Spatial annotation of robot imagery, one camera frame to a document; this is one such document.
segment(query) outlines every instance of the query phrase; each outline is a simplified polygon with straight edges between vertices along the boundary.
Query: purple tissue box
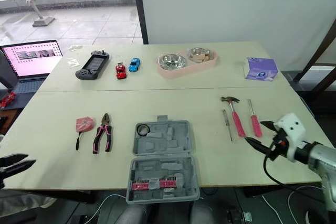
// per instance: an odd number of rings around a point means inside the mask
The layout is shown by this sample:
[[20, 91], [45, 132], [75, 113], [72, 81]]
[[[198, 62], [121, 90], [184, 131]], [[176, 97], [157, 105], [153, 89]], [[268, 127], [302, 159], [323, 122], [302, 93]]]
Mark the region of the purple tissue box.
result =
[[244, 65], [245, 79], [273, 81], [278, 73], [274, 60], [248, 57]]

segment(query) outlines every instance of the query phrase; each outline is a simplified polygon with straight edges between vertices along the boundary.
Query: pink handle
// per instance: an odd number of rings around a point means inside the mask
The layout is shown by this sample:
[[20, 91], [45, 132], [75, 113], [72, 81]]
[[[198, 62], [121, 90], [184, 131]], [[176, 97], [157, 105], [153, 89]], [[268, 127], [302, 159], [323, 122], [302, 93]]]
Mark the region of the pink handle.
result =
[[263, 133], [261, 131], [260, 124], [258, 122], [257, 116], [256, 115], [252, 115], [251, 119], [252, 119], [252, 125], [253, 125], [254, 134], [257, 137], [261, 137], [263, 135]]
[[239, 116], [236, 111], [232, 112], [233, 121], [235, 122], [236, 129], [239, 136], [246, 136], [245, 131], [243, 129], [242, 123], [240, 122]]

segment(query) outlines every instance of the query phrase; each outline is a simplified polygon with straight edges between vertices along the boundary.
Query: hammer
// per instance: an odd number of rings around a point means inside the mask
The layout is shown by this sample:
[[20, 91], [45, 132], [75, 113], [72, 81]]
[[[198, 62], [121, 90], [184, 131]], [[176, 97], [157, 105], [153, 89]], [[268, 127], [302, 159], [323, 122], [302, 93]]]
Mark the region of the hammer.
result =
[[232, 118], [233, 118], [233, 121], [235, 122], [238, 135], [239, 136], [246, 136], [245, 131], [243, 129], [243, 126], [241, 125], [242, 123], [239, 119], [239, 116], [238, 116], [237, 112], [235, 111], [235, 107], [233, 106], [233, 102], [239, 102], [239, 99], [237, 99], [235, 97], [221, 97], [220, 100], [222, 102], [228, 102], [230, 104], [230, 107], [231, 107], [231, 110], [232, 110]]

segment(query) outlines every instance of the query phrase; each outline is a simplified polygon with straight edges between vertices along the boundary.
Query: open tool case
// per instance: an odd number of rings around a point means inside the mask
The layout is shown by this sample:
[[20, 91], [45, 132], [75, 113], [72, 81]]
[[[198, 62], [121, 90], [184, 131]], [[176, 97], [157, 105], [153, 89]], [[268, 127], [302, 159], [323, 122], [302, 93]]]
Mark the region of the open tool case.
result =
[[[198, 200], [200, 189], [196, 163], [190, 155], [192, 136], [188, 121], [139, 123], [135, 127], [133, 153], [127, 186], [128, 204]], [[139, 125], [147, 131], [138, 134]]]

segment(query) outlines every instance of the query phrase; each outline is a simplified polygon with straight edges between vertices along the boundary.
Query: table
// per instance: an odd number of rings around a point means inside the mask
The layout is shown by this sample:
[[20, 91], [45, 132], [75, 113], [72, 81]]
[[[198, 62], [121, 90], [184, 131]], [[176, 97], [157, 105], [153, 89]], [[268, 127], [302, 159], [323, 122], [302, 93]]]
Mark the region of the table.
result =
[[[193, 47], [216, 50], [219, 61], [215, 68], [188, 76], [167, 80], [158, 74], [156, 59], [161, 54], [178, 52]], [[93, 50], [105, 50], [111, 56], [106, 68], [97, 80], [82, 81], [75, 78], [79, 70], [90, 58]], [[117, 80], [115, 66], [124, 62], [128, 66], [131, 59], [141, 59], [140, 70], [129, 73], [124, 80]], [[77, 46], [68, 51], [60, 60], [38, 92], [45, 91], [102, 91], [102, 90], [157, 90], [190, 88], [230, 88], [230, 87], [274, 87], [289, 86], [288, 81], [278, 73], [273, 82], [246, 80], [243, 65], [246, 57], [270, 58], [257, 42], [200, 43], [179, 45], [118, 45], [118, 46]], [[77, 59], [80, 67], [70, 68], [68, 61]]]
[[[294, 112], [307, 129], [307, 140], [331, 146], [329, 140], [291, 87], [243, 87], [184, 90], [129, 90], [38, 92], [8, 131], [0, 156], [27, 153], [37, 162], [27, 171], [6, 179], [10, 189], [90, 190], [126, 188], [135, 125], [156, 121], [189, 120], [194, 135], [192, 154], [197, 162], [200, 186], [246, 186], [274, 184], [263, 172], [264, 155], [235, 132], [231, 142], [222, 109], [229, 110], [220, 96], [234, 96], [244, 129], [253, 130], [247, 99], [254, 102], [260, 120], [277, 120]], [[75, 150], [75, 120], [92, 116], [99, 123], [109, 113], [114, 142], [112, 151], [92, 154], [95, 130], [83, 133]], [[271, 143], [273, 132], [263, 129], [261, 141]], [[269, 172], [284, 183], [308, 183], [320, 178], [307, 166], [283, 157], [268, 163]]]

